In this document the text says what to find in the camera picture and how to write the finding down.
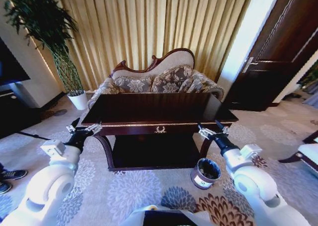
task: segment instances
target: floral rug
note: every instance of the floral rug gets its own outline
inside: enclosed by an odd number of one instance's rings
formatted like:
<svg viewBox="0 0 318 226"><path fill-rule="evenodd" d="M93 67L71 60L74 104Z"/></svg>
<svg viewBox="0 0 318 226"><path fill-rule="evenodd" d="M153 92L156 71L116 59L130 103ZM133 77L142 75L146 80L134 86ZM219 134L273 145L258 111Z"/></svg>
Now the floral rug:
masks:
<svg viewBox="0 0 318 226"><path fill-rule="evenodd" d="M70 137L65 126L86 113L75 110L63 97L49 110L47 118L24 131L65 142ZM318 179L302 162L277 161L292 155L302 139L318 129L318 110L293 99L264 112L233 113L239 121L230 127L230 140L239 147L257 143L263 148L254 164L271 174L285 200L311 225L318 226ZM203 142L198 134L194 140L197 146ZM13 188L8 193L0 195L0 218L17 207L31 177L48 165L49 157L40 149L43 142L18 134L0 140L0 162L8 169L29 170L26 177L12 181ZM150 204L208 211L211 222L220 226L256 225L254 211L235 190L215 143L211 144L208 158L220 165L222 176L209 190L200 190L191 182L191 169L109 172L101 144L89 137L80 156L75 186L58 212L58 226L117 226L133 210Z"/></svg>

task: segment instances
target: wooden coffee table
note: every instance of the wooden coffee table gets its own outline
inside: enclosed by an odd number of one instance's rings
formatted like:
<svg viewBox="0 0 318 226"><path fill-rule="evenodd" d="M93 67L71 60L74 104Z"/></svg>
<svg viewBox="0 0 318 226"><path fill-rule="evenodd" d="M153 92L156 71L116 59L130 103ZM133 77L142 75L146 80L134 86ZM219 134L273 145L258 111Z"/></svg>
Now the wooden coffee table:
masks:
<svg viewBox="0 0 318 226"><path fill-rule="evenodd" d="M200 152L193 141L197 123L220 131L238 118L210 93L103 94L83 122L101 122L95 136L103 145L110 171L192 168L206 157L211 141ZM115 135L112 149L107 136Z"/></svg>

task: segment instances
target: beige curtain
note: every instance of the beige curtain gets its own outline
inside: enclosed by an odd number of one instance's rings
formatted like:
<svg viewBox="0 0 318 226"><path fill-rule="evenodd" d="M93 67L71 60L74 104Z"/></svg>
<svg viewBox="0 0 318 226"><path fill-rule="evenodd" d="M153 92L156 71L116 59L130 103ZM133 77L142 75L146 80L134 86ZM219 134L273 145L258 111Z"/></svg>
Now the beige curtain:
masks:
<svg viewBox="0 0 318 226"><path fill-rule="evenodd" d="M71 58L84 88L94 90L120 61L142 70L152 55L162 57L180 47L194 53L195 69L215 79L246 2L62 0L62 6L79 28L69 44Z"/></svg>

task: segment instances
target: small bin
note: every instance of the small bin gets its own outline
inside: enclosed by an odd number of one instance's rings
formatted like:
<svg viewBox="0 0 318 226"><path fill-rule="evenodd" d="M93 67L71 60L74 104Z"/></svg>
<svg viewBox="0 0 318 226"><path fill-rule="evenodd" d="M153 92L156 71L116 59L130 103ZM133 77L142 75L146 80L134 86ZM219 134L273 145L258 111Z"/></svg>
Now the small bin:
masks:
<svg viewBox="0 0 318 226"><path fill-rule="evenodd" d="M220 167L211 159L201 158L191 171L193 184L202 189L209 189L221 177Z"/></svg>

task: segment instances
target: person's foot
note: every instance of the person's foot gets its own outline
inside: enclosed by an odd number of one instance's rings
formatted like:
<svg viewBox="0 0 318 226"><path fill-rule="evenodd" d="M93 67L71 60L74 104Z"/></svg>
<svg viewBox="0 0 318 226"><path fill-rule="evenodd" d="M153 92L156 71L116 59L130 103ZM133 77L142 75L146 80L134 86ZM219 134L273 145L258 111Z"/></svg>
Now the person's foot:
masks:
<svg viewBox="0 0 318 226"><path fill-rule="evenodd" d="M1 181L0 182L0 194L4 194L8 192L12 188L12 185L8 182Z"/></svg>
<svg viewBox="0 0 318 226"><path fill-rule="evenodd" d="M17 180L17 179L21 179L25 177L27 173L28 173L27 170L13 170L13 171L5 170L1 173L1 175L2 175L2 179L4 180L9 180L9 179Z"/></svg>

